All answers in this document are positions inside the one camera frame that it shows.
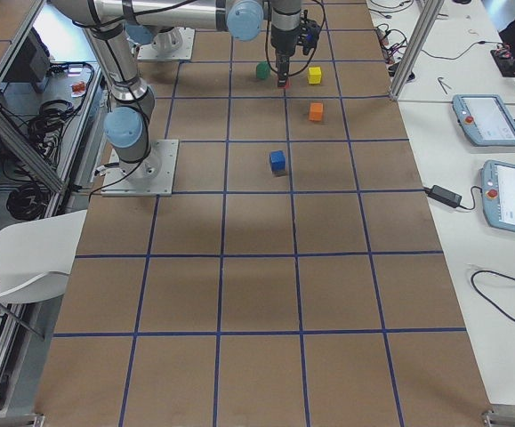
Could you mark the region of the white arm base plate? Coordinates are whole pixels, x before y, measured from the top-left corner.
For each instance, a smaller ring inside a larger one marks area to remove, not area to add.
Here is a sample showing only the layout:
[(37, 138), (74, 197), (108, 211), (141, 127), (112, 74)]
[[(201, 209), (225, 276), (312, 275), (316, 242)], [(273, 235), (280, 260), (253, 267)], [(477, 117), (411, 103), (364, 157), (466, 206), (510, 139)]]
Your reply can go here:
[(178, 140), (151, 142), (149, 156), (139, 168), (123, 163), (109, 168), (104, 175), (101, 194), (105, 197), (171, 196), (179, 151)]

